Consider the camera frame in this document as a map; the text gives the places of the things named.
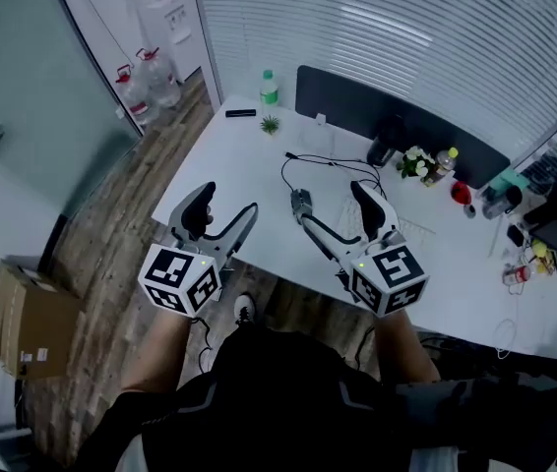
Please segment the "large clear water jug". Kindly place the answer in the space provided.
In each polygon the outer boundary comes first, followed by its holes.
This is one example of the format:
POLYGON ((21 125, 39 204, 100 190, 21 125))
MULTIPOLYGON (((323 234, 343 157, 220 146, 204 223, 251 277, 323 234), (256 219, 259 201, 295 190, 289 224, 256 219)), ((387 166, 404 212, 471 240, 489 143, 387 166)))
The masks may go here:
POLYGON ((115 80, 117 92, 140 126, 148 126, 155 118, 155 106, 148 87, 132 73, 132 67, 125 64, 117 69, 115 80))
POLYGON ((140 75, 155 102, 162 108, 173 108, 180 100, 181 91, 169 57, 158 47, 141 48, 136 56, 140 60, 140 75))

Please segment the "clear bottle with green label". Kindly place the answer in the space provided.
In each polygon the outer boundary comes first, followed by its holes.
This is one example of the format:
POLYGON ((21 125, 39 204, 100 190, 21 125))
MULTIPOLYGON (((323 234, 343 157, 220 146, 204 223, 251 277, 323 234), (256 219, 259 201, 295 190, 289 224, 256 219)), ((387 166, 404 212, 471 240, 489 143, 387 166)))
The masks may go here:
POLYGON ((262 114, 264 116, 273 115, 279 104, 279 87, 272 70, 265 70, 263 72, 260 101, 262 114))

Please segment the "colourful small packet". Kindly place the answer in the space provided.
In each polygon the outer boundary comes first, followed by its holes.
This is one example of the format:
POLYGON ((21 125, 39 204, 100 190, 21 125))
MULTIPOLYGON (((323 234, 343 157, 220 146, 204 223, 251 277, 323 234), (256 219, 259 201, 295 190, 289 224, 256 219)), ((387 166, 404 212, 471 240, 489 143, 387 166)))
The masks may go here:
POLYGON ((535 268, 539 274, 557 277, 557 255, 554 251, 549 250, 542 257, 536 259, 535 268))

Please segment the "clear bottle with red label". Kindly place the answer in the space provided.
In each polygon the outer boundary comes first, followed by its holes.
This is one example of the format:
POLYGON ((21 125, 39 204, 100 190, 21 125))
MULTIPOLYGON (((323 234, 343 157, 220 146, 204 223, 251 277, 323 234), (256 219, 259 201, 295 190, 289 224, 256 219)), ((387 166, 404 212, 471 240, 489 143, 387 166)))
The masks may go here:
POLYGON ((506 286, 524 284, 531 280, 536 274, 536 259, 533 259, 525 265, 507 266, 502 274, 502 282, 506 286))

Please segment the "dark desk divider panel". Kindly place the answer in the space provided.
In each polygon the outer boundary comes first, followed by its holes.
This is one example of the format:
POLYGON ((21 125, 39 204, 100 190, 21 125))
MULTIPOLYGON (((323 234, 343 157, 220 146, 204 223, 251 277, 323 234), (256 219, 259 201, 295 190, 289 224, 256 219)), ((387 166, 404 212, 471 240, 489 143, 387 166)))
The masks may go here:
POLYGON ((398 151, 417 145, 434 155, 440 150, 457 148, 455 178, 474 189, 482 188, 510 165, 510 159, 494 147, 427 110, 310 66, 301 65, 297 69, 295 111, 311 118, 325 114, 331 125, 369 140, 374 139, 383 119, 401 115, 406 136, 398 151))

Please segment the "black tumbler bottle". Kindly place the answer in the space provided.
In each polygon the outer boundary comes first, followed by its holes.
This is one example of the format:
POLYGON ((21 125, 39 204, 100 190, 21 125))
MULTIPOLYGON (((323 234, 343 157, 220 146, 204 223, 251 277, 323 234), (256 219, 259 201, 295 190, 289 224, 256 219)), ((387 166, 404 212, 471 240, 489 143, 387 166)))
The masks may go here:
POLYGON ((383 119, 368 149, 367 163, 383 167, 405 140, 406 128, 401 115, 391 115, 383 119))

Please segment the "yellow cap tea bottle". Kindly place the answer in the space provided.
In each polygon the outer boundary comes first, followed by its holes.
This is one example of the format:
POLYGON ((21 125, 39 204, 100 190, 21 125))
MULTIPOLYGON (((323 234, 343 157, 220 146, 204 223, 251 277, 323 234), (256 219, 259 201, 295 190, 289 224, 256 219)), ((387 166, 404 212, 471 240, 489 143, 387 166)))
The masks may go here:
POLYGON ((427 187, 438 183, 455 169, 458 156, 459 151, 456 147, 439 151, 435 158, 435 164, 427 175, 421 179, 422 183, 427 187))

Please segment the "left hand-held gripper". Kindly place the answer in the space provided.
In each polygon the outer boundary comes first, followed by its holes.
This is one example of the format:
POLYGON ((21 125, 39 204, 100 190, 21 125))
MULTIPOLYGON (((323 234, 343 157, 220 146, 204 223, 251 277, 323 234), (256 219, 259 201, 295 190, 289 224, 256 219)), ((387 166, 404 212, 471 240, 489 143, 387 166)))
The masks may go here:
POLYGON ((217 301, 221 273, 257 221, 259 207, 252 203, 217 235, 205 234, 212 223, 209 204, 216 188, 211 181, 189 193, 171 212, 169 234, 160 235, 147 252, 138 281, 158 308, 195 318, 217 301))

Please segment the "person's white shoe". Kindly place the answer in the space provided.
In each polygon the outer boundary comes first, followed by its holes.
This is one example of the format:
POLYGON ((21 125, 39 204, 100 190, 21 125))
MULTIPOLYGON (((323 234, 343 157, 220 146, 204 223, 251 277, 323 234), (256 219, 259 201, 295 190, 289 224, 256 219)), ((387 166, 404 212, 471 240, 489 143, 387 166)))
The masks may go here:
POLYGON ((234 317, 237 325, 253 325, 256 322, 256 302, 249 293, 240 294, 234 301, 234 317))

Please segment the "grey bottle with black lid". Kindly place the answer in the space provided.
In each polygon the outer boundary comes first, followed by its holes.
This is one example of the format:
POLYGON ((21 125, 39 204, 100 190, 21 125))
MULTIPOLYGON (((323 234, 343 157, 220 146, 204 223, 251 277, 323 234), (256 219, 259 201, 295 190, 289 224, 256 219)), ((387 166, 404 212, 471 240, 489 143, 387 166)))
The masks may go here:
POLYGON ((491 192, 483 200, 482 215, 488 219, 494 219, 504 213, 510 213, 523 200, 522 190, 511 185, 501 192, 491 192))

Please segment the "teal box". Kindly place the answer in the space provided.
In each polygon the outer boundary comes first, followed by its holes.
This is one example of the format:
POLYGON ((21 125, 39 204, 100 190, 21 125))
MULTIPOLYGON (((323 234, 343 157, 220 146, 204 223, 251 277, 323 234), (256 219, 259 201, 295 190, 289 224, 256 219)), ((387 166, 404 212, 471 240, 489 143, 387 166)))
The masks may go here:
POLYGON ((488 188, 495 194, 501 194, 513 186, 523 191, 529 184, 530 181, 526 176, 516 172, 514 169, 506 168, 489 182, 488 188))

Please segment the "brown cardboard box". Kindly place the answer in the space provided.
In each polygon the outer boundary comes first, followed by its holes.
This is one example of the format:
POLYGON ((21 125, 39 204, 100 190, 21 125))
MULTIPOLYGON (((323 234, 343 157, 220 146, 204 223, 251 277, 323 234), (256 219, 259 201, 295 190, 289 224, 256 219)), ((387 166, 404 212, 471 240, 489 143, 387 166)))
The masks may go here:
POLYGON ((48 276, 0 261, 0 363, 16 380, 63 376, 82 302, 48 276))

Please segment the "person's black shirt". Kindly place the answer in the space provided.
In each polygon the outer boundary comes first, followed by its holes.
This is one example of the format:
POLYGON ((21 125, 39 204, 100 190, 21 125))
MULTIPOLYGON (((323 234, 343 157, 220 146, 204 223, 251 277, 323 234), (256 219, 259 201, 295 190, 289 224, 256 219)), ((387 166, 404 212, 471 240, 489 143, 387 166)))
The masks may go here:
POLYGON ((115 472, 143 439, 149 472, 353 469, 407 472, 392 392, 299 332, 241 325, 212 368, 174 392, 121 392, 75 472, 115 472))

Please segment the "white flower plant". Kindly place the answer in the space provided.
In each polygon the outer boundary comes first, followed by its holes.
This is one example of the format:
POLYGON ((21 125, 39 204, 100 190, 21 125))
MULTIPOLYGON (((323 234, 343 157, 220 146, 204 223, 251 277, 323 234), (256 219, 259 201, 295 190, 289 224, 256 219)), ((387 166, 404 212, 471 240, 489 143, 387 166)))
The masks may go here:
POLYGON ((435 159, 419 146, 410 147, 397 163, 397 170, 403 178, 425 178, 435 167, 435 159))

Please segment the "grey computer mouse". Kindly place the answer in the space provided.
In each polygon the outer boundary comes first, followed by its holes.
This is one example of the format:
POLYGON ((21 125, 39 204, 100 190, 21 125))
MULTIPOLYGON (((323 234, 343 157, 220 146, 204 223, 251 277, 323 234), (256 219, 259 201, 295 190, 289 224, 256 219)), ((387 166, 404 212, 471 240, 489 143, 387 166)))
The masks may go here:
POLYGON ((295 216, 311 214, 313 210, 311 194, 305 189, 294 189, 290 193, 290 204, 295 216))

